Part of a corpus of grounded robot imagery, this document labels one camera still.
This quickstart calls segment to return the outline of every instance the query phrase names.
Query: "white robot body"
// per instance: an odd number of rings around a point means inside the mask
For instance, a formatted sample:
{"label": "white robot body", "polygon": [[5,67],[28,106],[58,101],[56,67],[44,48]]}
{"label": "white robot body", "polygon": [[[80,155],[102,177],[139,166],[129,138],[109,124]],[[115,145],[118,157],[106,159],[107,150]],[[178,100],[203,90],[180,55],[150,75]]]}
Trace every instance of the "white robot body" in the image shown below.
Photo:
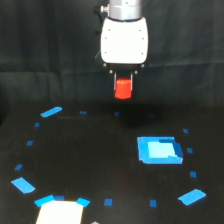
{"label": "white robot body", "polygon": [[145,18],[120,22],[106,18],[101,34],[101,57],[106,63],[142,64],[148,54]]}

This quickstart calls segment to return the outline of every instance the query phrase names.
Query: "black table surface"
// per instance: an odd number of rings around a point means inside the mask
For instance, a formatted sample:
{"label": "black table surface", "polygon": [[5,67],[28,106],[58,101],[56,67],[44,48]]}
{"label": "black table surface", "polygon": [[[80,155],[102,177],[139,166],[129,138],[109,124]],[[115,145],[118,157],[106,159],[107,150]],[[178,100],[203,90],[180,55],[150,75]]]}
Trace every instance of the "black table surface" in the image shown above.
{"label": "black table surface", "polygon": [[[53,106],[63,110],[40,116]],[[183,164],[139,161],[141,136],[174,136]],[[90,200],[82,224],[224,223],[223,158],[224,108],[24,103],[0,128],[0,223],[34,224],[39,213],[34,201],[51,194]],[[17,164],[23,165],[20,171]],[[19,177],[35,191],[20,192],[11,184]],[[177,199],[193,189],[207,196],[190,206]],[[104,206],[106,198],[113,199],[111,207]],[[156,208],[149,206],[150,199],[157,200]]]}

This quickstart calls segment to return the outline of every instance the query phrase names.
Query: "blue square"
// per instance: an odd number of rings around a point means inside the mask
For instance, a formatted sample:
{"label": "blue square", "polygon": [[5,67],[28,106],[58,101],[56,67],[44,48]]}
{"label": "blue square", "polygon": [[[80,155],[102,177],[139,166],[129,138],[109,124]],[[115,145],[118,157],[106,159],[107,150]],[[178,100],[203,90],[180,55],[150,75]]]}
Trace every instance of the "blue square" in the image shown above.
{"label": "blue square", "polygon": [[105,199],[104,205],[105,206],[112,206],[113,200],[112,199]]}
{"label": "blue square", "polygon": [[195,171],[190,172],[191,177],[197,178],[197,173]]}
{"label": "blue square", "polygon": [[192,148],[187,148],[187,152],[188,153],[193,153],[193,149]]}
{"label": "blue square", "polygon": [[150,207],[156,208],[157,202],[156,200],[150,200]]}
{"label": "blue square", "polygon": [[204,192],[202,192],[201,190],[195,189],[179,197],[178,200],[182,201],[185,205],[190,205],[204,197],[206,197],[206,194]]}
{"label": "blue square", "polygon": [[183,129],[183,132],[184,132],[185,134],[189,134],[188,129]]}
{"label": "blue square", "polygon": [[31,146],[31,145],[33,145],[33,141],[28,141],[28,142],[26,143],[26,145],[27,145],[27,146]]}
{"label": "blue square", "polygon": [[77,200],[77,204],[82,205],[83,207],[87,207],[87,205],[89,205],[90,201],[83,199],[83,198],[79,198]]}
{"label": "blue square", "polygon": [[56,201],[64,201],[65,200],[65,196],[54,196],[54,199]]}
{"label": "blue square", "polygon": [[28,183],[26,180],[24,180],[22,177],[11,181],[11,183],[15,187],[17,187],[20,191],[22,191],[24,194],[31,193],[35,190],[35,188],[30,183]]}
{"label": "blue square", "polygon": [[34,127],[35,128],[39,128],[40,127],[40,123],[35,123]]}
{"label": "blue square", "polygon": [[148,118],[155,118],[155,117],[156,117],[155,114],[149,114],[149,115],[148,115]]}
{"label": "blue square", "polygon": [[22,164],[18,164],[18,165],[16,166],[15,170],[20,170],[22,167],[23,167]]}
{"label": "blue square", "polygon": [[80,114],[86,115],[87,111],[80,111]]}

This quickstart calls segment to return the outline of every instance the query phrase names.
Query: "white block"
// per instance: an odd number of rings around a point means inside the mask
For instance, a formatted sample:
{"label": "white block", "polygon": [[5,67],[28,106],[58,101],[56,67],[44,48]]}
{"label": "white block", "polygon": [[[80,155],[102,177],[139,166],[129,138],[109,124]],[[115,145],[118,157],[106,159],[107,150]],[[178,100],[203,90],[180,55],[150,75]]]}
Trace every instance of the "white block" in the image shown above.
{"label": "white block", "polygon": [[76,202],[52,201],[42,205],[36,224],[80,224],[82,211]]}

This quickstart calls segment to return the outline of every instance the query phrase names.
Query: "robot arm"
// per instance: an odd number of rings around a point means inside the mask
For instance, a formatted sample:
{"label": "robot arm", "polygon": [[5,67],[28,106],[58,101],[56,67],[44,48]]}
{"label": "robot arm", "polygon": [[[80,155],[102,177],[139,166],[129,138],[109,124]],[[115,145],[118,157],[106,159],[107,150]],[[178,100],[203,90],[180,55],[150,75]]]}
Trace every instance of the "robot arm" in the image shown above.
{"label": "robot arm", "polygon": [[[128,99],[133,89],[133,74],[138,74],[138,67],[148,54],[148,28],[142,17],[141,0],[109,0],[101,12],[108,14],[101,33],[101,57],[110,74],[114,74],[115,97]],[[127,66],[131,77],[118,78],[118,68]]]}

